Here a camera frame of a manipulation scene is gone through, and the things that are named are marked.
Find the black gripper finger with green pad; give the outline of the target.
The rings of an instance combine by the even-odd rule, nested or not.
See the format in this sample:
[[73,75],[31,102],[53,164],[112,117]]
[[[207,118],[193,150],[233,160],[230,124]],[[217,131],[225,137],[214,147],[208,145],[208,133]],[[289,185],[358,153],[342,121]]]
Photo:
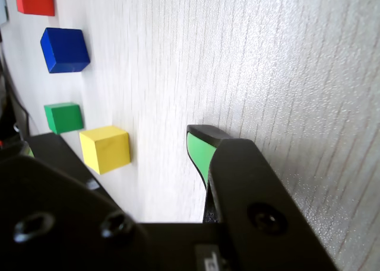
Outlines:
[[188,155],[224,224],[237,270],[335,270],[305,217],[252,140],[188,125]]
[[13,148],[1,154],[2,270],[153,270],[145,232],[116,204]]

